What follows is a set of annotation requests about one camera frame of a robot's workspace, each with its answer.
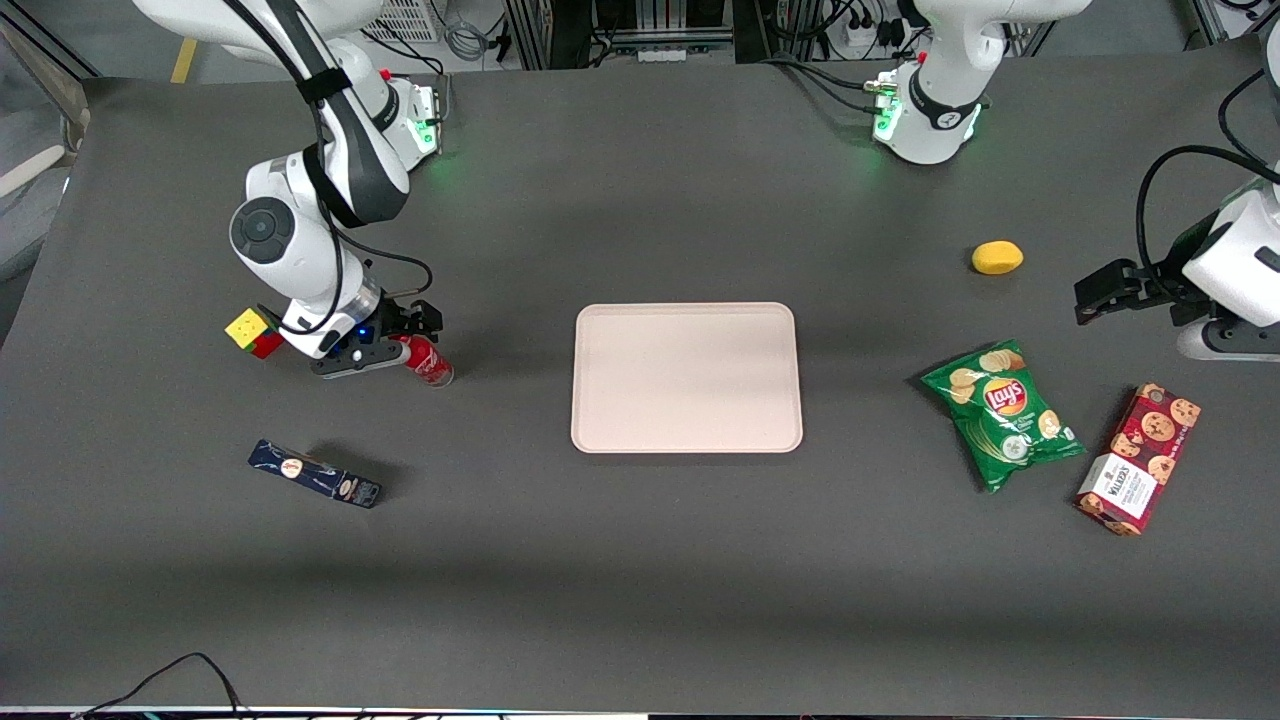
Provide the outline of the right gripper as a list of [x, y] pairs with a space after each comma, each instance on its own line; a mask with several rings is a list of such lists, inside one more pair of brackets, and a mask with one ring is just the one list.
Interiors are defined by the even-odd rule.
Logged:
[[[415, 300], [407, 307], [399, 307], [401, 334], [436, 338], [443, 328], [440, 310], [425, 300]], [[316, 377], [333, 380], [389, 366], [404, 366], [411, 357], [412, 347], [408, 338], [384, 337], [378, 342], [365, 343], [352, 334], [342, 340], [324, 357], [311, 360], [308, 368]]]

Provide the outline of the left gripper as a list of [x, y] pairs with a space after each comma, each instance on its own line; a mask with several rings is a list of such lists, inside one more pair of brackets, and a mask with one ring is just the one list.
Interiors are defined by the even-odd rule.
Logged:
[[1193, 360], [1276, 363], [1279, 360], [1277, 318], [1252, 322], [1211, 299], [1194, 284], [1156, 278], [1130, 259], [1115, 259], [1094, 273], [1094, 284], [1075, 283], [1075, 323], [1088, 325], [1121, 311], [1139, 311], [1157, 305], [1170, 306], [1170, 318], [1179, 329], [1175, 347]]

